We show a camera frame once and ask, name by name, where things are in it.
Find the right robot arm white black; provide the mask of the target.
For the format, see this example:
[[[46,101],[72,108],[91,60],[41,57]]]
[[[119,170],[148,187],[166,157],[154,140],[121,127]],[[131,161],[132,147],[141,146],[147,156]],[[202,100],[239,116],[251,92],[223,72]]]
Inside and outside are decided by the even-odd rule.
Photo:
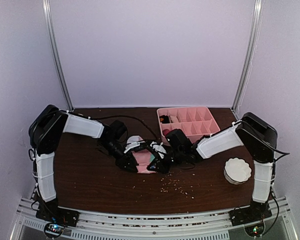
[[[150,171],[165,173],[172,163],[189,162],[194,164],[230,149],[243,147],[250,154],[254,163],[254,188],[251,203],[246,210],[249,220],[258,220],[265,212],[265,205],[271,195],[275,180],[275,165],[281,158],[288,155],[277,149],[277,131],[265,121],[247,112],[242,119],[231,126],[210,135],[202,135],[195,142],[187,136],[187,128],[173,128],[165,133],[170,151],[158,150],[158,159],[147,167]]]

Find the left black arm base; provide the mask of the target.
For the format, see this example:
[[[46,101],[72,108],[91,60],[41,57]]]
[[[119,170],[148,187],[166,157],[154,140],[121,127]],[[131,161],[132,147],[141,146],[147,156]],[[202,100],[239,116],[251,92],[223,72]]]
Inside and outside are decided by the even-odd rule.
[[[66,227],[76,227],[79,215],[78,211],[58,208],[56,213],[51,213],[48,209],[38,209],[35,217]]]

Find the black item in tray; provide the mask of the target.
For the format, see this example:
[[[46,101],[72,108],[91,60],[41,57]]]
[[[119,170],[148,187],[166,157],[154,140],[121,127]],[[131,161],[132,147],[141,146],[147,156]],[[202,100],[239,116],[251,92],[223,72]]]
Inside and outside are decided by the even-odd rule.
[[[170,118],[168,115],[160,115],[159,116],[159,122],[161,124],[169,124],[170,123]]]

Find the aluminium frame post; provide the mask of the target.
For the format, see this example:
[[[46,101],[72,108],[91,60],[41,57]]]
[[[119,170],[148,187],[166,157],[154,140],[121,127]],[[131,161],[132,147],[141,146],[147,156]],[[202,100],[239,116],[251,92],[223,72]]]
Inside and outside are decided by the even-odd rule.
[[[55,30],[54,30],[54,24],[53,24],[53,16],[52,16],[52,11],[51,11],[51,3],[49,0],[43,0],[42,1],[42,7],[43,7],[43,14],[46,22],[46,27],[47,27],[47,32],[49,36],[49,42],[52,50],[52,57],[53,57],[53,62],[55,65],[58,81],[60,83],[61,91],[63,94],[63,97],[65,99],[65,102],[67,104],[67,109],[73,111],[74,106],[70,97],[70,93],[67,87],[64,71],[62,68],[62,62],[60,58],[60,54],[58,51],[58,44],[57,44],[57,39],[55,35]]]
[[[243,67],[239,79],[239,84],[232,104],[232,110],[235,113],[239,112],[239,108],[240,105],[242,104],[242,100],[250,77],[250,72],[252,69],[252,59],[253,59],[254,52],[256,50],[257,40],[260,32],[263,5],[264,5],[263,0],[254,1],[253,16],[251,21],[250,34],[249,34],[246,54],[245,54]]]

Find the pink patterned sock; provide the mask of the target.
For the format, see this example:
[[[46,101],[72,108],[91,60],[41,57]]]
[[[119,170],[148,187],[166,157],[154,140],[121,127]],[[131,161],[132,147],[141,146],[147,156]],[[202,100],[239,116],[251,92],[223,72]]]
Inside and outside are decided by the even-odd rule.
[[[139,135],[133,135],[127,139],[127,147],[136,142],[143,141],[143,139]],[[147,167],[151,163],[151,161],[155,158],[155,156],[148,151],[147,149],[135,152],[132,151],[132,155],[137,162],[137,173],[138,174],[155,174],[155,171],[148,170]]]

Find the circuit board with leds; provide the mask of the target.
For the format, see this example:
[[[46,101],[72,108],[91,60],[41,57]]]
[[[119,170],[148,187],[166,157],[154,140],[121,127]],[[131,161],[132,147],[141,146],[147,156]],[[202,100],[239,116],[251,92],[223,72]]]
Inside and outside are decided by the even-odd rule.
[[[48,238],[55,239],[55,238],[59,238],[63,234],[64,230],[65,228],[63,226],[53,222],[49,222],[44,226],[43,233]]]
[[[263,222],[259,222],[252,225],[247,225],[244,227],[245,233],[252,238],[258,238],[265,231],[265,224]]]

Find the pink divided organizer tray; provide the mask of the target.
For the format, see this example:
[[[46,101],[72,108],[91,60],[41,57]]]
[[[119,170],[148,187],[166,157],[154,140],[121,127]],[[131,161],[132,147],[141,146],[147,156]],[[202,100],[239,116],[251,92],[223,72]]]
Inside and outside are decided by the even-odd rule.
[[[164,129],[170,131],[174,129],[181,129],[189,140],[194,143],[202,136],[209,136],[220,131],[220,128],[213,117],[210,110],[205,106],[199,107],[167,107],[159,108],[156,111],[159,132],[161,141],[168,145],[168,141],[163,135]],[[181,120],[180,123],[161,124],[159,116],[170,115],[178,116]]]

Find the maroon rolled sock in tray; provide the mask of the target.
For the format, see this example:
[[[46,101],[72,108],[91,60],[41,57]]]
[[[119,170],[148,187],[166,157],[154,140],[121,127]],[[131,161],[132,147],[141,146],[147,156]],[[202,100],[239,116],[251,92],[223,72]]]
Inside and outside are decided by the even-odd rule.
[[[164,136],[166,136],[169,132],[170,132],[169,129],[164,129],[164,130],[162,131],[162,134],[163,134]]]

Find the aluminium front rail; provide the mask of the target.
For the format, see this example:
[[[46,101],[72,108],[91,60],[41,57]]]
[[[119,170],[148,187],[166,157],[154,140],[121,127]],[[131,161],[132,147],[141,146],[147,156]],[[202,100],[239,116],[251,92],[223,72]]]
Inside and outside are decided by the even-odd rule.
[[[32,205],[33,202],[21,198],[8,240],[49,240],[44,234],[46,221],[36,218],[38,203]],[[277,203],[278,218],[260,238],[250,237],[245,231],[258,222],[232,224],[231,208],[161,215],[114,214],[70,208],[79,212],[77,225],[64,228],[56,240],[300,240],[286,198],[277,199]]]

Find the striped beige maroon sock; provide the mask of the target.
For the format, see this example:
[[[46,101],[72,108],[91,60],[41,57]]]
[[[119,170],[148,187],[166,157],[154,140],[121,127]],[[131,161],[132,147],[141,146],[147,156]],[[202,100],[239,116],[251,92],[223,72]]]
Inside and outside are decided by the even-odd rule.
[[[169,118],[170,118],[171,123],[181,123],[182,122],[177,115],[170,115]]]

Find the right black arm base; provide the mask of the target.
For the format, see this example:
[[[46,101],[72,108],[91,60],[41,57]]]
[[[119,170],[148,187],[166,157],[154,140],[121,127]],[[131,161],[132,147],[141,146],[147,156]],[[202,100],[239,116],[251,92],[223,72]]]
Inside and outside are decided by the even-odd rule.
[[[252,208],[251,206],[235,208],[229,212],[229,218],[232,226],[246,225],[253,222],[260,222],[272,216],[271,210],[265,211]]]

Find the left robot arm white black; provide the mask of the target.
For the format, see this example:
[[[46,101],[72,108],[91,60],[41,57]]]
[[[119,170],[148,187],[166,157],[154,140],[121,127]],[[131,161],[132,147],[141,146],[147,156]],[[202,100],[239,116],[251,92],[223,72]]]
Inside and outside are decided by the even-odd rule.
[[[29,155],[34,161],[33,174],[45,217],[51,222],[62,218],[54,184],[54,157],[62,135],[69,133],[98,139],[108,154],[114,157],[117,167],[136,173],[137,161],[119,144],[119,139],[127,131],[122,121],[115,120],[107,125],[99,119],[60,110],[52,104],[40,113],[28,130]]]

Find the right circuit board with leds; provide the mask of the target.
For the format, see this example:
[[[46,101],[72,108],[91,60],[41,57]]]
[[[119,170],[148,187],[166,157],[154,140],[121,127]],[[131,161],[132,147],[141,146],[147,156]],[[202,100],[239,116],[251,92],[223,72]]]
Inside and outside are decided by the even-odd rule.
[[[244,227],[245,233],[252,238],[258,238],[265,231],[265,224],[263,222],[259,222],[252,225],[247,225]]]

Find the right aluminium frame post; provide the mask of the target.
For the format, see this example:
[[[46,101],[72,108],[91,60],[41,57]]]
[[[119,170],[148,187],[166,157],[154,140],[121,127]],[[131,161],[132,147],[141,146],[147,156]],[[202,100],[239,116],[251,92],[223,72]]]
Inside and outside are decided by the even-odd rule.
[[[249,34],[246,54],[245,54],[243,67],[239,79],[239,84],[232,104],[232,110],[235,113],[239,112],[239,108],[240,105],[242,104],[242,100],[250,77],[250,72],[252,69],[252,59],[253,59],[254,52],[256,50],[257,40],[260,32],[263,5],[264,5],[263,0],[254,1],[253,16],[251,21],[250,34]]]

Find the white scalloped bowl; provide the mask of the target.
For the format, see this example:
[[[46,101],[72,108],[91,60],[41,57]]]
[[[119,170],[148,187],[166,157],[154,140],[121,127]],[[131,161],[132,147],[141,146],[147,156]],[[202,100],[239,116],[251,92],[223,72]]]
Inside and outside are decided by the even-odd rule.
[[[229,158],[224,165],[225,179],[232,185],[242,185],[252,176],[250,165],[241,158]]]

